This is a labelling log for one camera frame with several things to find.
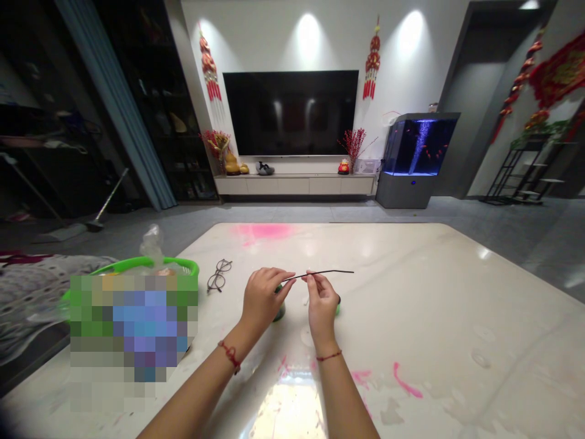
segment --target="hand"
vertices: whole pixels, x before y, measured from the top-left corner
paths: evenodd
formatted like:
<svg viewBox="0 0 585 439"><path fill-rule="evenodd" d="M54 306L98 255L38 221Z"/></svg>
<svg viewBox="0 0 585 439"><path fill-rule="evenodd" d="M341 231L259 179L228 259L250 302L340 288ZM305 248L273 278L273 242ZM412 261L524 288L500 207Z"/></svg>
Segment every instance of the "hand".
<svg viewBox="0 0 585 439"><path fill-rule="evenodd" d="M280 283L295 273L280 268L260 268L252 273L244 292L241 322L251 333L260 337L276 317L296 279L289 280L274 294Z"/></svg>
<svg viewBox="0 0 585 439"><path fill-rule="evenodd" d="M339 296L331 286L329 280L322 274L311 274L303 280L309 289L309 326L319 356L334 354L329 350L338 350L335 341L335 311L339 304Z"/></svg>

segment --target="glasses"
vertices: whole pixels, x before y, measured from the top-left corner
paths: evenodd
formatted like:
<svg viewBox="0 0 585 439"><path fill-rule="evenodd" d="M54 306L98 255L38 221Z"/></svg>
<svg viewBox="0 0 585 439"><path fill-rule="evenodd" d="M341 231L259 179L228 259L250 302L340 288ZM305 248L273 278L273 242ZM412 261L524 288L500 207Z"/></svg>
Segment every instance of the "glasses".
<svg viewBox="0 0 585 439"><path fill-rule="evenodd" d="M226 261L225 259L222 259L218 262L214 275L211 276L207 281L207 294L209 294L211 290L217 290L221 293L221 289L225 285L225 278L222 273L230 271L231 268L232 261Z"/></svg>

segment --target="white marble table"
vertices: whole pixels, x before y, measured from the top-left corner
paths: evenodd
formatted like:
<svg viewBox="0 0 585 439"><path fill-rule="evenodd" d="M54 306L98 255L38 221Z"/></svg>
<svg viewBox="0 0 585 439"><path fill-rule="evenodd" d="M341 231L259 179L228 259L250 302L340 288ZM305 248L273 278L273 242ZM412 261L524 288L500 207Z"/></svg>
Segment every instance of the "white marble table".
<svg viewBox="0 0 585 439"><path fill-rule="evenodd" d="M261 266L332 274L336 333L384 438L585 434L584 306L441 224L218 224L179 257L200 266L191 350L144 412L71 413L65 349L5 399L25 437L135 437L241 313ZM205 284L233 261L223 293ZM298 282L222 396L205 437L322 438L319 374Z"/></svg>

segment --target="pixelated blur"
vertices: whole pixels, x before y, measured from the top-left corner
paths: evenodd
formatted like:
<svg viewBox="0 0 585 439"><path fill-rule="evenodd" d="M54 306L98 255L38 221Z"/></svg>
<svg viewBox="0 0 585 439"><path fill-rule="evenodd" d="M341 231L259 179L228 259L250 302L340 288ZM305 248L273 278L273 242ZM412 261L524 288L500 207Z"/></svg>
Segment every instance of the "pixelated blur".
<svg viewBox="0 0 585 439"><path fill-rule="evenodd" d="M139 410L197 332L197 278L74 276L70 310L72 410Z"/></svg>

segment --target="blue light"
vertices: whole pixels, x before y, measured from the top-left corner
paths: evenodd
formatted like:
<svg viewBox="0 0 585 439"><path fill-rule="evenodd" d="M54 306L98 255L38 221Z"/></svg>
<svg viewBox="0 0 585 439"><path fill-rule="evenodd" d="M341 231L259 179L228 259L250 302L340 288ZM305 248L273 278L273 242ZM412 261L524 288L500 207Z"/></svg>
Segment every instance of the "blue light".
<svg viewBox="0 0 585 439"><path fill-rule="evenodd" d="M425 143L427 142L427 135L428 130L431 127L431 122L434 121L420 121L419 138L416 140L416 149L414 150L414 157L413 161L410 163L410 170L408 171L408 174L412 174L414 172L416 164L419 162L420 153L422 152L423 146L425 146Z"/></svg>

